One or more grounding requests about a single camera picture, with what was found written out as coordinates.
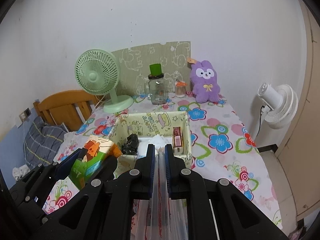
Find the beige door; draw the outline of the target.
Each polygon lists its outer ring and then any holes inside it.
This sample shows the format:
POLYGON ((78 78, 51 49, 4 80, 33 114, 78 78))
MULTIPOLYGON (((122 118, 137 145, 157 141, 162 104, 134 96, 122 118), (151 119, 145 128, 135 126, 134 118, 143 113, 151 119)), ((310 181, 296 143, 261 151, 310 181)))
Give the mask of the beige door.
POLYGON ((319 24, 299 0, 306 32, 306 64, 296 116, 276 156, 294 201, 296 220, 319 208, 319 24))

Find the green orange snack box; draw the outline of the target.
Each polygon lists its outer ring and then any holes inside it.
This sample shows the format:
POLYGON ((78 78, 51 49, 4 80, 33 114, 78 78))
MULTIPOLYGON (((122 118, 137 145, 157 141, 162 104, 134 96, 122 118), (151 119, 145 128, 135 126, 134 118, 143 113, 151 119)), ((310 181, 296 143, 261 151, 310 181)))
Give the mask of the green orange snack box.
POLYGON ((122 155, 117 144, 110 139, 96 135, 89 137, 83 149, 85 149, 85 155, 76 158, 69 174, 70 180, 79 190, 85 186, 85 183, 109 155, 116 158, 122 155))

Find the glass mason jar mug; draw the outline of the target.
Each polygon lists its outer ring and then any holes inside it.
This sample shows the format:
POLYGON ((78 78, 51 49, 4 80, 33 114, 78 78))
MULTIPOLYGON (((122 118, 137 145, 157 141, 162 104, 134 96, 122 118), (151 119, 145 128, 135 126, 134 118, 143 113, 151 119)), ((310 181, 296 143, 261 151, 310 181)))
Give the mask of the glass mason jar mug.
POLYGON ((149 95, 153 105, 163 105, 167 101, 167 88, 164 82, 164 74, 149 75, 146 85, 146 94, 149 95))

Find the green desk fan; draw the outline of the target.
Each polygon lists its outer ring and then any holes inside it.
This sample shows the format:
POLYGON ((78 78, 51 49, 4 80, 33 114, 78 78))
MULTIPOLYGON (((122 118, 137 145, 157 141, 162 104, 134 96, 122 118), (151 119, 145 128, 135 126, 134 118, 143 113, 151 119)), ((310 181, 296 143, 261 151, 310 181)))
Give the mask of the green desk fan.
POLYGON ((81 54, 75 64, 75 78, 87 93, 110 96, 110 99, 103 103, 105 113, 122 112, 133 104, 131 96, 116 93, 120 81, 120 68, 111 53, 101 49, 91 49, 81 54))

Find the white cloth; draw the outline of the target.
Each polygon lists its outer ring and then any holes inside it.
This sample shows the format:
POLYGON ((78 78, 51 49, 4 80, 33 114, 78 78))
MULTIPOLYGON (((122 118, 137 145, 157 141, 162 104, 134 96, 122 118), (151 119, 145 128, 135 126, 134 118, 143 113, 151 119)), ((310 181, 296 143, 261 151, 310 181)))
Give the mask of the white cloth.
POLYGON ((30 172, 30 168, 24 164, 20 167, 15 167, 12 169, 12 176, 15 181, 19 181, 22 177, 30 172))
POLYGON ((156 135, 154 137, 141 137, 138 139, 139 140, 139 144, 138 144, 138 150, 137 150, 137 155, 139 157, 145 157, 147 150, 148 150, 148 145, 152 144, 155 146, 155 151, 156 154, 158 153, 158 151, 162 148, 164 149, 164 147, 167 144, 172 144, 172 137, 164 137, 162 135, 156 135))

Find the floral tablecloth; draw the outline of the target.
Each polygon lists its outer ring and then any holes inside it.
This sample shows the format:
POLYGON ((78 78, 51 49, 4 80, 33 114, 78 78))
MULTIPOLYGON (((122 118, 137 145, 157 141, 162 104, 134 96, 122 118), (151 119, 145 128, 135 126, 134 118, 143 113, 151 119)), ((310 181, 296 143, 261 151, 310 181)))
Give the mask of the floral tablecloth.
POLYGON ((228 179, 239 191, 281 226, 277 196, 265 163, 248 130, 233 107, 221 96, 217 103, 197 103, 187 94, 170 94, 163 105, 153 105, 146 95, 135 95, 133 105, 116 114, 96 110, 75 132, 65 135, 54 160, 61 162, 84 146, 91 135, 106 138, 103 129, 122 114, 187 112, 191 131, 192 170, 204 178, 228 179))

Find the green cartoon patterned board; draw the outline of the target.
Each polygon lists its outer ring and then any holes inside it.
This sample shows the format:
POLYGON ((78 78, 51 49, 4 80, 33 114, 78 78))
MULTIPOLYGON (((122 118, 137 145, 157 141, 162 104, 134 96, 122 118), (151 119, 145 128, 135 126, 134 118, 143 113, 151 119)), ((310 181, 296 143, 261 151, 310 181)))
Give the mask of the green cartoon patterned board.
POLYGON ((191 42, 176 41, 164 44, 153 43, 113 51, 119 63, 120 80, 118 95, 140 95, 152 72, 163 74, 167 92, 175 91, 175 82, 182 81, 190 88, 191 42))

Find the clear plastic tube pack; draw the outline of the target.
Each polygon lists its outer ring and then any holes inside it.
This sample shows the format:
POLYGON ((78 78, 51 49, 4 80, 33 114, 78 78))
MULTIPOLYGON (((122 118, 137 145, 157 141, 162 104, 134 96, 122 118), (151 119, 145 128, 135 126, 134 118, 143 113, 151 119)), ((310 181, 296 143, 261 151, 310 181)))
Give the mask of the clear plastic tube pack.
POLYGON ((134 201, 131 239, 188 239, 186 200, 168 194, 165 156, 156 154, 152 197, 134 201))

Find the grey plaid pillow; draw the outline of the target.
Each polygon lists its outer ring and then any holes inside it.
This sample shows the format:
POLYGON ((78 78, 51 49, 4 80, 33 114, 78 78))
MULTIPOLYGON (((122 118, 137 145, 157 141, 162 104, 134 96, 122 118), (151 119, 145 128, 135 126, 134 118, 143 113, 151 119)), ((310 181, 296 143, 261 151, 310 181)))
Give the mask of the grey plaid pillow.
POLYGON ((39 164, 50 165, 67 132, 68 129, 64 124, 50 125, 40 116, 36 117, 24 139, 26 165, 31 170, 39 164))

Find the yellow cartoon storage box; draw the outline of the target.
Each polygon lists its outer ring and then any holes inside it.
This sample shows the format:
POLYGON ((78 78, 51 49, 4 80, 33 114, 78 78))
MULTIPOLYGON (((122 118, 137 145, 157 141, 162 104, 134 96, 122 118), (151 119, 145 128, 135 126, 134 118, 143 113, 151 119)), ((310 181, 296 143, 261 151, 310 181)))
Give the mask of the yellow cartoon storage box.
POLYGON ((187 168, 191 168, 191 131, 187 112, 150 112, 122 114, 101 132, 121 147, 131 134, 139 139, 160 135, 173 141, 174 128, 182 134, 182 149, 174 150, 174 155, 183 159, 187 168))

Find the red yellow carton box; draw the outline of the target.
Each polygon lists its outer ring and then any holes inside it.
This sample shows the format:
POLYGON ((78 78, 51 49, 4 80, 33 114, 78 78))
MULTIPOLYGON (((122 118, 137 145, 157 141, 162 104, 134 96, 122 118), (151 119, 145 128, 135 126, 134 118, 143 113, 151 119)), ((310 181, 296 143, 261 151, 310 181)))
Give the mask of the red yellow carton box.
POLYGON ((172 134, 173 151, 175 155, 183 154, 183 137, 180 127, 173 127, 172 134))

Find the toothpick jar orange lid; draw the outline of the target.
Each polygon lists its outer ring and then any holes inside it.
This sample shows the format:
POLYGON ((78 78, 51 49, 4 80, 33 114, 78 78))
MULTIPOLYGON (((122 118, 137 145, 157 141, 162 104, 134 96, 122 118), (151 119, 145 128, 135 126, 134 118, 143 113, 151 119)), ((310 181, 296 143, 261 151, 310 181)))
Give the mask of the toothpick jar orange lid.
POLYGON ((186 87, 187 84, 183 81, 176 80, 175 81, 175 95, 178 98, 183 98, 186 95, 186 87))

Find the black plastic bag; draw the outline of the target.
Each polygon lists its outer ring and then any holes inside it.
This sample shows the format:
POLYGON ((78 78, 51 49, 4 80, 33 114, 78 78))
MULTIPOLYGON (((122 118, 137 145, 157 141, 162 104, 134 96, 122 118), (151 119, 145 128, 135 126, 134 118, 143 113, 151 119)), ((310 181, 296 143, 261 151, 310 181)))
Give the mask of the black plastic bag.
POLYGON ((122 145, 121 151, 125 155, 137 155, 139 139, 136 134, 127 137, 127 141, 122 145))

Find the green cup on jar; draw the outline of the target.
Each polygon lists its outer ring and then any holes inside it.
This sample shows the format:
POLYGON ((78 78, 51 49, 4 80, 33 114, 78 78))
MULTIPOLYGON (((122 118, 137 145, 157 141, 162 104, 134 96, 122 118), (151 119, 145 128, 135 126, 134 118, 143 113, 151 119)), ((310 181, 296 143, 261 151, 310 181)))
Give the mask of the green cup on jar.
POLYGON ((151 64, 149 68, 151 76, 159 76, 162 74, 162 67, 160 63, 151 64))

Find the wall power socket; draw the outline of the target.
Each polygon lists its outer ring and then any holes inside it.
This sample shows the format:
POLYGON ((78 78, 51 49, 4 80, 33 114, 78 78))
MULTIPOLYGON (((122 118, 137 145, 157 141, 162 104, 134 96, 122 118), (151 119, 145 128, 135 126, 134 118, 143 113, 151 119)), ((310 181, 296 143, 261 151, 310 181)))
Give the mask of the wall power socket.
POLYGON ((20 115, 20 120, 21 122, 24 122, 26 119, 29 118, 29 116, 31 116, 31 111, 29 108, 25 109, 20 115))

